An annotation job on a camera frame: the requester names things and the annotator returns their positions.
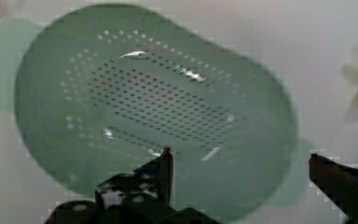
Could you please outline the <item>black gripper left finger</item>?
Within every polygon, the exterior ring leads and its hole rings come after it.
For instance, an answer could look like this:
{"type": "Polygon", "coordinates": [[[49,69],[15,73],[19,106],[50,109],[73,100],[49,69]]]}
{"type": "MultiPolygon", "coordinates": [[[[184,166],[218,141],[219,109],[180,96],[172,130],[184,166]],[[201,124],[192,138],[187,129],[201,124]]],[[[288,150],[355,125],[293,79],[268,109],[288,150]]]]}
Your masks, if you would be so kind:
{"type": "Polygon", "coordinates": [[[113,175],[98,185],[94,199],[98,206],[107,209],[122,205],[125,201],[139,197],[150,197],[170,204],[172,194],[173,156],[165,147],[162,153],[132,173],[113,175]]]}

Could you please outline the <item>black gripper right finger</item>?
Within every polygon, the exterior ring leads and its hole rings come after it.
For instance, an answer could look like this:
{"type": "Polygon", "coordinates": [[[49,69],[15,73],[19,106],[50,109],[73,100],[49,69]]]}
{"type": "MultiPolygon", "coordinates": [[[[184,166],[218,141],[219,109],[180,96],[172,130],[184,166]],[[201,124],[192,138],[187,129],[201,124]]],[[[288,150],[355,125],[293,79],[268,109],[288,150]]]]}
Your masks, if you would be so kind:
{"type": "Polygon", "coordinates": [[[358,224],[358,169],[312,153],[309,179],[348,217],[344,224],[358,224]]]}

